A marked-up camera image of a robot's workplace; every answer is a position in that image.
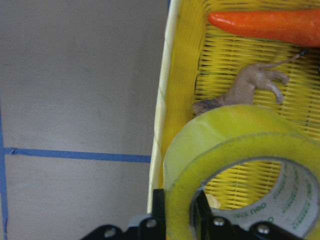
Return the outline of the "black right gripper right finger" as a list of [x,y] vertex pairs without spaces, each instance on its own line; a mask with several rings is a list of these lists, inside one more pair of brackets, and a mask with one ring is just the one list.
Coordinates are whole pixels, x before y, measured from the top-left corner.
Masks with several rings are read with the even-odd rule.
[[213,214],[203,191],[195,199],[196,240],[236,240],[236,232],[229,220]]

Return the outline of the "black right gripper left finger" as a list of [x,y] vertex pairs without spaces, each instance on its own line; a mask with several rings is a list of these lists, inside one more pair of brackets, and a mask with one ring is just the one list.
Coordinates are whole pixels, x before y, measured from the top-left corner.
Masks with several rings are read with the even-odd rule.
[[140,222],[138,226],[138,239],[166,239],[165,192],[163,189],[153,190],[151,213]]

